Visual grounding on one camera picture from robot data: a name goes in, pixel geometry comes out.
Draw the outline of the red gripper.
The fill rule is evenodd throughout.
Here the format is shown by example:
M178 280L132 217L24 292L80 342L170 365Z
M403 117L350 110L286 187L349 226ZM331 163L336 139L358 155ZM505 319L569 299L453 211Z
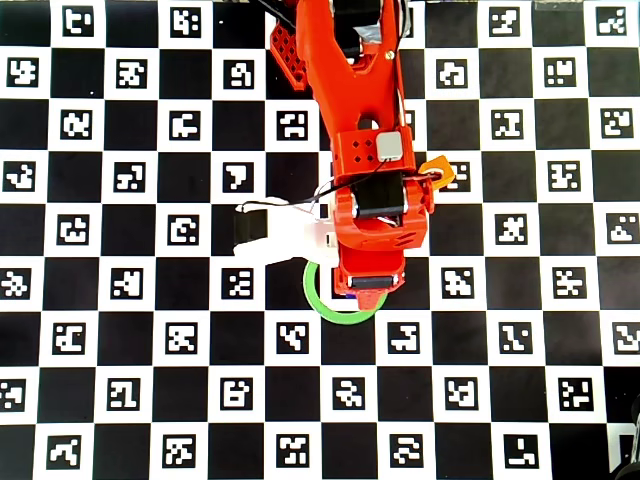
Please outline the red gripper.
M340 251L333 271L334 291L355 295L357 290L392 292L405 282L406 261L402 251ZM377 311L387 299L386 292L356 294L360 311Z

